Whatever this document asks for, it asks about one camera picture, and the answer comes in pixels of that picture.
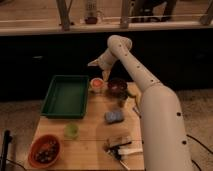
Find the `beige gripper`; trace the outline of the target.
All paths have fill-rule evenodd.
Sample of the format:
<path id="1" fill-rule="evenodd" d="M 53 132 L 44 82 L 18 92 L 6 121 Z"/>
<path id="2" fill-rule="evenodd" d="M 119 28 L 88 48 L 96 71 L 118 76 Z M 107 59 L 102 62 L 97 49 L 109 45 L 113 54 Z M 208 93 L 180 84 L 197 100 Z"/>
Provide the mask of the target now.
<path id="1" fill-rule="evenodd" d="M 99 66 L 103 71 L 102 71 L 102 77 L 103 80 L 106 82 L 109 79 L 110 73 L 112 66 L 108 64 L 105 60 L 102 59 L 95 59 L 87 64 L 87 66 Z"/>

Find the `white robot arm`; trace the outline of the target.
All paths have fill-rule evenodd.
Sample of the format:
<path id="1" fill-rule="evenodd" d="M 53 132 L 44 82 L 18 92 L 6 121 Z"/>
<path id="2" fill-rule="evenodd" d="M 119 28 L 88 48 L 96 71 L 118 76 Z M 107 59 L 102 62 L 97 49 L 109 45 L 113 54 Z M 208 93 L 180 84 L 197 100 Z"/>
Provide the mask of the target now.
<path id="1" fill-rule="evenodd" d="M 107 49 L 88 66 L 99 66 L 104 81 L 119 60 L 142 92 L 139 102 L 145 171 L 193 171 L 179 98 L 130 52 L 132 40 L 111 35 Z"/>

